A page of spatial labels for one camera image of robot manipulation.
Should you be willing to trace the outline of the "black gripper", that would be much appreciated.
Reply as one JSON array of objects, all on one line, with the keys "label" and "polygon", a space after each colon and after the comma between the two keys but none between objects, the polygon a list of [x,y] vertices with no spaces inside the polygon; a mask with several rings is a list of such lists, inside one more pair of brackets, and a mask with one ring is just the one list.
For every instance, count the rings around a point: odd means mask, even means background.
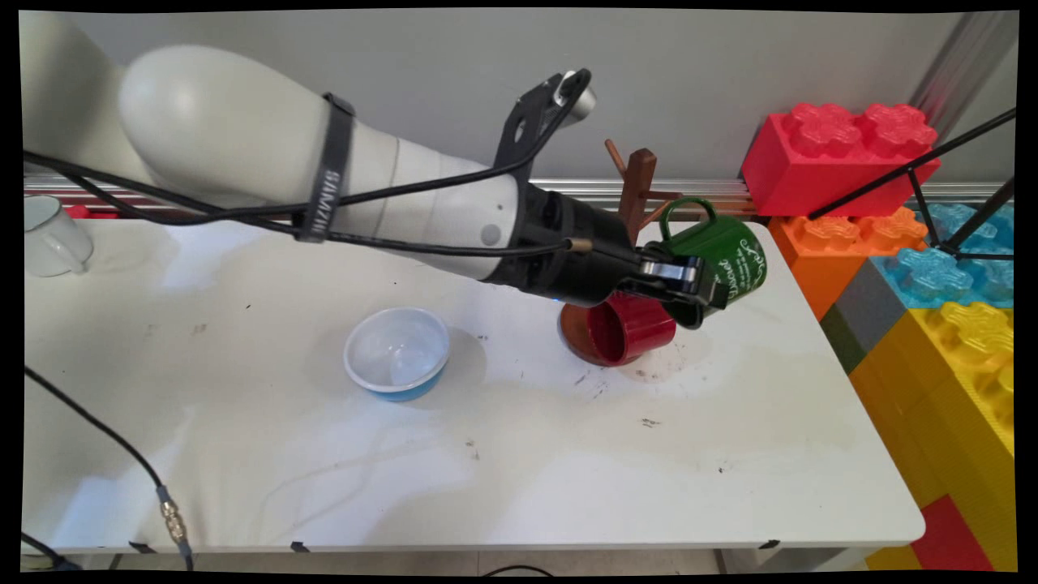
[{"label": "black gripper", "polygon": [[[667,309],[726,309],[730,286],[704,280],[700,256],[670,261],[643,259],[618,215],[594,208],[559,192],[524,186],[510,247],[549,247],[575,240],[590,249],[555,249],[545,254],[506,256],[486,282],[559,302],[593,307],[620,291],[658,300]],[[639,269],[641,280],[633,277]]]}]

